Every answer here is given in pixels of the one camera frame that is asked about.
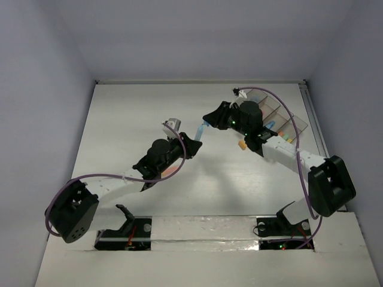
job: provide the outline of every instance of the white table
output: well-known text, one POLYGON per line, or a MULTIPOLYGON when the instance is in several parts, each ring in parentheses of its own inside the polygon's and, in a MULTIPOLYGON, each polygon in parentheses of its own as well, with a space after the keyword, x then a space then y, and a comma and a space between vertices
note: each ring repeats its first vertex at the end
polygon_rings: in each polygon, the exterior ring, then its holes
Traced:
MULTIPOLYGON (((181 119, 181 131, 192 138, 204 114, 222 100, 233 100, 235 86, 247 85, 97 85, 73 176, 129 169, 155 139, 164 138, 160 123, 169 117, 181 119)), ((297 84, 260 86, 280 95, 295 115, 309 123, 297 84)), ((310 126, 301 138, 303 149, 318 153, 310 126)), ((197 156, 177 176, 119 201, 136 216, 169 222, 153 230, 159 239, 254 243, 254 217, 249 215, 275 214, 302 197, 297 175, 242 151, 233 131, 205 129, 202 141, 197 156), (209 221, 217 223, 214 230, 218 227, 223 233, 203 231, 202 216, 210 216, 209 221), (224 228, 219 216, 228 220, 224 228), (180 231, 175 232, 172 221, 179 222, 180 231)), ((207 245, 99 252, 92 251, 94 239, 95 234, 88 233, 66 245, 50 237, 36 286, 379 286, 353 213, 324 219, 314 241, 316 252, 240 248, 217 252, 207 245)))

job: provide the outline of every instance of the orange object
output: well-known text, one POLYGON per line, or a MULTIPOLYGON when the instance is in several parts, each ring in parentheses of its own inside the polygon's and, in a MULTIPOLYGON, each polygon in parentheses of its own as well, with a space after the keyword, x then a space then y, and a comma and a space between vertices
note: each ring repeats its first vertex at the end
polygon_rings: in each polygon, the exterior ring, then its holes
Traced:
POLYGON ((132 240, 132 238, 134 237, 134 233, 136 232, 136 229, 137 229, 137 226, 134 226, 134 227, 133 227, 133 230, 132 230, 132 233, 130 234, 130 236, 129 236, 128 240, 127 240, 127 245, 126 245, 126 247, 132 245, 132 241, 131 241, 131 240, 132 240))
POLYGON ((247 144, 245 143, 245 141, 239 141, 238 145, 240 148, 242 148, 243 151, 247 148, 247 144))
POLYGON ((174 173, 178 169, 178 166, 171 166, 168 169, 166 169, 163 173, 162 176, 167 176, 170 175, 171 173, 174 173))

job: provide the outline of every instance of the pink object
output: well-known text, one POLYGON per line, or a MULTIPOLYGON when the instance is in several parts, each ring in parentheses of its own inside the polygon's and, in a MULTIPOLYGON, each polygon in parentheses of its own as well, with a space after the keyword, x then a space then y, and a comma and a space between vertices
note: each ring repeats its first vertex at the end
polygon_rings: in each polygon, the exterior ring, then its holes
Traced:
POLYGON ((178 169, 178 166, 171 166, 171 167, 169 167, 168 169, 166 169, 166 170, 162 173, 162 175, 163 175, 163 176, 170 175, 171 173, 174 173, 177 169, 178 169))

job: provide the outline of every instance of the clear plastic container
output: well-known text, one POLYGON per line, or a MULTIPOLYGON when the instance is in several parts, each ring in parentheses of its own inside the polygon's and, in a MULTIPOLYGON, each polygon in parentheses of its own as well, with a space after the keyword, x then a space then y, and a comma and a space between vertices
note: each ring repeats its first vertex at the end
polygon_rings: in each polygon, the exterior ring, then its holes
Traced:
MULTIPOLYGON (((306 124, 303 120, 301 120, 296 115, 293 116, 294 121, 298 128, 298 133, 302 133, 305 128, 307 128, 308 124, 306 124)), ((289 119, 282 127, 280 127, 276 132, 282 136, 285 141, 293 141, 296 139, 296 132, 293 126, 293 123, 291 122, 291 119, 289 119)))
POLYGON ((267 118, 263 119, 263 125, 266 126, 270 122, 274 121, 275 124, 271 128, 273 132, 279 131, 288 121, 290 116, 284 108, 280 108, 277 111, 271 113, 267 118))
POLYGON ((262 101, 259 102, 258 105, 263 112, 262 119, 264 123, 268 117, 271 117, 272 115, 276 114, 279 107, 281 106, 280 103, 278 103, 276 100, 269 96, 266 96, 262 101))
POLYGON ((247 100, 252 100, 253 102, 258 104, 268 96, 264 91, 255 90, 255 89, 250 90, 249 92, 246 93, 246 95, 247 95, 247 100))

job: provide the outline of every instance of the white wall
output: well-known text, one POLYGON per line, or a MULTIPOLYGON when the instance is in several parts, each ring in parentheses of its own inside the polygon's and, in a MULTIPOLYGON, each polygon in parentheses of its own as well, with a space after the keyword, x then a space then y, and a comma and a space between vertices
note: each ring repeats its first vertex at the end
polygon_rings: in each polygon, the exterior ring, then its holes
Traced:
POLYGON ((56 0, 97 79, 301 80, 352 0, 56 0))
POLYGON ((331 153, 357 190, 349 204, 383 283, 383 1, 357 0, 309 80, 331 153))
POLYGON ((0 1, 0 285, 34 286, 94 88, 54 2, 0 1))

